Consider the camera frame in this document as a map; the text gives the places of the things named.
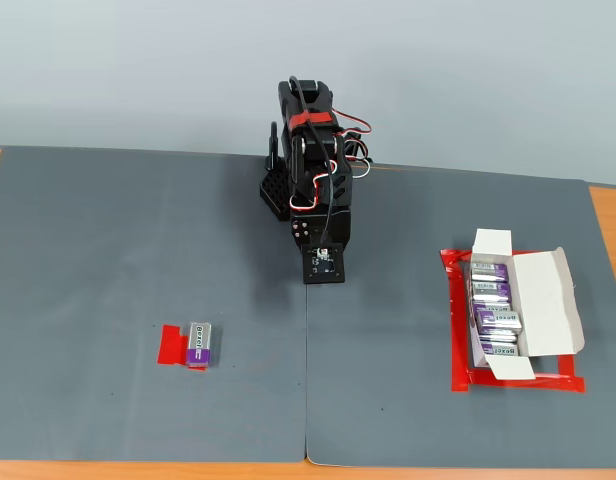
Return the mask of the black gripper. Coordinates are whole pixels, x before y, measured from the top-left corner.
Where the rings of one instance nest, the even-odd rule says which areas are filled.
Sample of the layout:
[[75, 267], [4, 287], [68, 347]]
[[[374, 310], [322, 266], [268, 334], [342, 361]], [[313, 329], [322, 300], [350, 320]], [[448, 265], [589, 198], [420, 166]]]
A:
[[291, 232], [298, 246], [339, 243], [346, 246], [350, 239], [351, 211], [349, 207], [335, 207], [328, 216], [327, 206], [310, 211], [290, 212]]

